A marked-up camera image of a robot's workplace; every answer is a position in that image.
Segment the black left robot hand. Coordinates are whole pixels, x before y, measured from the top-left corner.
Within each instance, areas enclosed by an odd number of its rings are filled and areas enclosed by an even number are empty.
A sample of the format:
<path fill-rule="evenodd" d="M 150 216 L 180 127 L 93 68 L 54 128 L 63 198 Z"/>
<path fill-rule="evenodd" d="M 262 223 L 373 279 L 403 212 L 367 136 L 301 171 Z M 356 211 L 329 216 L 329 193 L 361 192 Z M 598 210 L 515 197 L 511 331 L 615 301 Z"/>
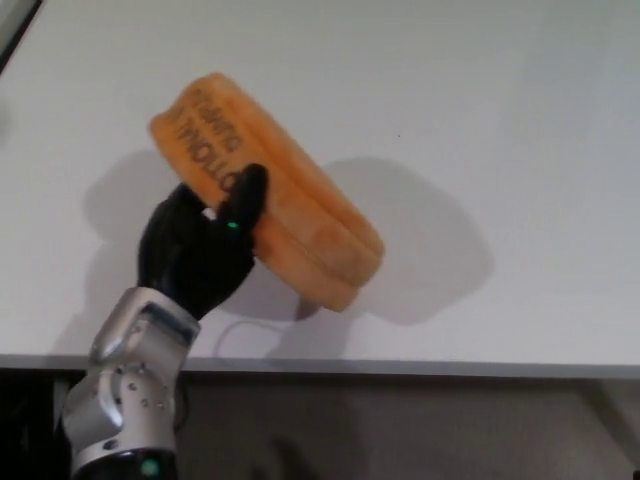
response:
<path fill-rule="evenodd" d="M 137 284 L 162 293 L 202 319 L 251 272 L 253 230 L 266 206 L 267 189 L 266 168 L 245 167 L 209 219 L 202 200 L 179 184 L 157 205 L 144 229 Z"/>

